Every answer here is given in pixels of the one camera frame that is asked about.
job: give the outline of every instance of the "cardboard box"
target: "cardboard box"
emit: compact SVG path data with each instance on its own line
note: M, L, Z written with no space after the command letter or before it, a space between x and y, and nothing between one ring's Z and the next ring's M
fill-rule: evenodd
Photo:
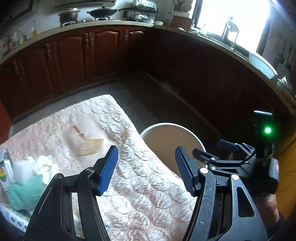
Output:
M19 230L26 232L30 221L30 215L28 213L15 211L6 203L0 203L0 211L8 222Z
M8 149L4 149L0 158L0 183L7 193L11 183L14 183L13 169Z

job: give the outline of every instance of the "white sponge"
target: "white sponge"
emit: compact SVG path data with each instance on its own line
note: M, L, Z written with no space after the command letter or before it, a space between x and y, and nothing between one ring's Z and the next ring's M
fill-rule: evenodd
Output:
M12 164L15 182L24 185L33 177L33 165L27 160L16 161Z

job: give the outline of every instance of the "human hand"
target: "human hand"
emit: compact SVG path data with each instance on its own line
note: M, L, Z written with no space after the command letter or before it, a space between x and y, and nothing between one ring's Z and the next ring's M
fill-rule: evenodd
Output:
M252 199L260 213L265 227L278 222L279 212L276 207L275 194L254 195L252 196Z

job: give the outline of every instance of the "gray floor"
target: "gray floor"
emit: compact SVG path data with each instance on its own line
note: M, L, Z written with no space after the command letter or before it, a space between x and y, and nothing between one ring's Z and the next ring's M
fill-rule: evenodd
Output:
M170 122L191 130L202 141L207 151L218 137L192 110L144 73L121 77L117 82L81 91L41 108L13 125L15 135L29 125L80 101L110 94L123 108L138 132L155 123Z

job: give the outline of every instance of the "green led light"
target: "green led light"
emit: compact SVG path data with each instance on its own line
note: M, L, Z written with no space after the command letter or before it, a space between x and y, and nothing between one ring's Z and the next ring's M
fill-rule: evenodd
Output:
M270 133L271 133L271 128L270 128L270 127L265 127L264 132L265 132L266 134L270 134Z

